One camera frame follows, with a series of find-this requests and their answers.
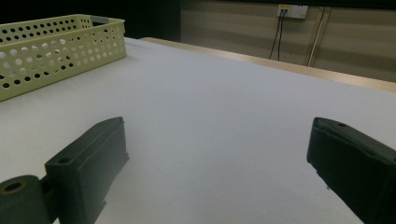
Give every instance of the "black cable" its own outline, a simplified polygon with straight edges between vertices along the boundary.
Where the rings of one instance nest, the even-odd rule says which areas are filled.
[[[282,14],[283,14],[283,9],[280,11],[279,19],[277,20],[277,27],[276,27],[276,35],[275,35],[275,38],[274,38],[274,44],[273,44],[273,48],[271,49],[270,57],[268,59],[271,59],[272,53],[274,52],[274,47],[275,47],[276,38],[277,38],[277,32],[279,31],[279,24],[280,24],[280,20],[282,18]]]
[[[279,61],[280,58],[280,41],[282,40],[282,33],[283,33],[283,20],[285,19],[286,11],[283,13],[282,22],[280,23],[280,35],[279,35],[279,42],[277,43],[277,60]]]

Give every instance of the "basket hole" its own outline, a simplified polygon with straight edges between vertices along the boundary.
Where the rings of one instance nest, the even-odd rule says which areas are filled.
[[[16,64],[16,65],[21,65],[21,64],[22,64],[22,60],[21,60],[21,59],[15,60],[15,64]]]
[[[4,66],[5,68],[11,68],[11,64],[8,63],[8,62],[3,63],[3,66]]]

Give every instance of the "white tabletop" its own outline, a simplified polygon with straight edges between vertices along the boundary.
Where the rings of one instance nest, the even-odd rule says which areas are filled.
[[[306,162],[314,117],[396,148],[396,94],[126,39],[127,58],[0,103],[0,181],[123,116],[98,224],[361,223]]]

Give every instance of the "green basket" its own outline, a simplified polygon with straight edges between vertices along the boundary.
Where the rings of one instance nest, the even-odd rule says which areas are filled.
[[[123,23],[69,15],[0,25],[0,101],[124,58]]]

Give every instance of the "wall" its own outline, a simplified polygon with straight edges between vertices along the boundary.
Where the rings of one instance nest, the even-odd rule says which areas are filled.
[[[181,41],[268,58],[276,11],[277,5],[183,0]],[[322,12],[310,7],[305,20],[284,20],[280,61],[307,65]],[[395,21],[395,11],[332,8],[311,66],[396,81]]]

